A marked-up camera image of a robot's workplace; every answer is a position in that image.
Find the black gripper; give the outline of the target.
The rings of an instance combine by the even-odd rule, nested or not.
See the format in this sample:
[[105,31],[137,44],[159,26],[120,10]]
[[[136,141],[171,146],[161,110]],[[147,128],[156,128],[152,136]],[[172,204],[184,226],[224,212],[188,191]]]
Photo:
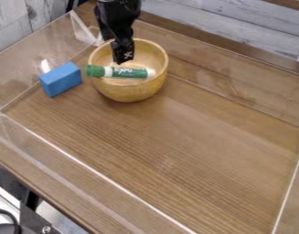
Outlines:
[[135,57],[132,24],[140,15],[140,6],[140,0],[96,0],[93,14],[103,39],[115,39],[109,45],[116,64]]

